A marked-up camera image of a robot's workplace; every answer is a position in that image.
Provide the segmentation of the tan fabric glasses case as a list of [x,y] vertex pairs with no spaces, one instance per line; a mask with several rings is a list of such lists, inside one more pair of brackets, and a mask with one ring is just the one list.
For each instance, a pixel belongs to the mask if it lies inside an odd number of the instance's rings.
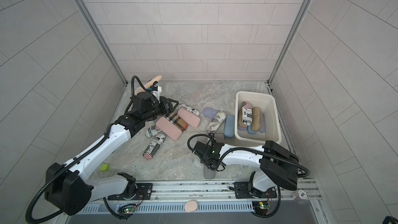
[[238,112],[237,128],[243,131],[247,130],[247,126],[243,123],[243,113],[241,110]]

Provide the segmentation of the blue fabric glasses case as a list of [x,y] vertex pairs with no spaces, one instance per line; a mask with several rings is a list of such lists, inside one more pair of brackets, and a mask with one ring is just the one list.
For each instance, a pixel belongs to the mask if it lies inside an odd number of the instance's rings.
[[254,130],[252,129],[251,126],[248,126],[248,127],[247,127],[247,132],[248,132],[249,134],[251,134],[251,135],[257,134],[257,131],[254,131]]

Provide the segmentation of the cream plastic storage box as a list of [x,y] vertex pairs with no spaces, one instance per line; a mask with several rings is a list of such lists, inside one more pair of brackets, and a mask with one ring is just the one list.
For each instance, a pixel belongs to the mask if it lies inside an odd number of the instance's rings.
[[270,94],[240,91],[235,104],[235,144],[260,146],[282,142],[276,101]]

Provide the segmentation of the dark grey glasses case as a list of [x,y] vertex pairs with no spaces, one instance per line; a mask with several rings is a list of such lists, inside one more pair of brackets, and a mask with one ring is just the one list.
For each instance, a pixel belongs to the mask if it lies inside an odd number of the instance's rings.
[[204,178],[205,179],[214,179],[216,177],[216,172],[209,169],[209,168],[204,168]]

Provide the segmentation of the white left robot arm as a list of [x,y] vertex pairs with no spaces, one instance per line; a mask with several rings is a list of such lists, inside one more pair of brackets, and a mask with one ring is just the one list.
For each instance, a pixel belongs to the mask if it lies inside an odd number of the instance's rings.
[[[110,154],[144,128],[146,122],[172,113],[178,104],[178,101],[164,96],[156,97],[149,91],[132,95],[125,113],[111,123],[96,142],[65,163],[54,163],[47,169],[46,183],[27,207],[26,222],[40,224],[62,213],[72,216],[92,201],[133,191],[135,178],[126,173],[102,179],[98,183],[90,182],[89,178]],[[58,211],[35,219],[34,206],[41,196],[56,206]]]

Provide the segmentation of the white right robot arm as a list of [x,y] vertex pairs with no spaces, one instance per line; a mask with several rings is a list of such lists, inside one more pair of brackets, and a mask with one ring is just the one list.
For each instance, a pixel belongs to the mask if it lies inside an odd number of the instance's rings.
[[311,174],[295,154],[274,141],[266,141],[256,147],[237,147],[217,142],[210,135],[202,136],[208,138],[207,143],[197,141],[192,147],[191,139],[188,139],[187,146],[209,170],[220,172],[219,168],[224,170],[229,165],[258,169],[252,172],[244,186],[233,187],[236,194],[244,198],[272,198],[273,194],[269,193],[272,189],[295,191],[298,179]]

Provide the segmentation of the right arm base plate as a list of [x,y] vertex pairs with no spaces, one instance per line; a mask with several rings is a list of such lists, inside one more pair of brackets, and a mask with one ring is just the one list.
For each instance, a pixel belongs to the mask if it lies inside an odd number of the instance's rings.
[[235,192],[236,199],[276,199],[278,197],[275,187],[262,192],[255,188],[249,189],[248,181],[234,182],[232,190]]

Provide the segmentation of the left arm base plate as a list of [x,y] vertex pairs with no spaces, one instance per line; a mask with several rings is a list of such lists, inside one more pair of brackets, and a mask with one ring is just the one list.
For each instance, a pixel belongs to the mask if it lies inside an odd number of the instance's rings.
[[152,193],[152,183],[128,184],[125,191],[119,195],[111,195],[107,200],[128,201],[128,200],[149,200]]

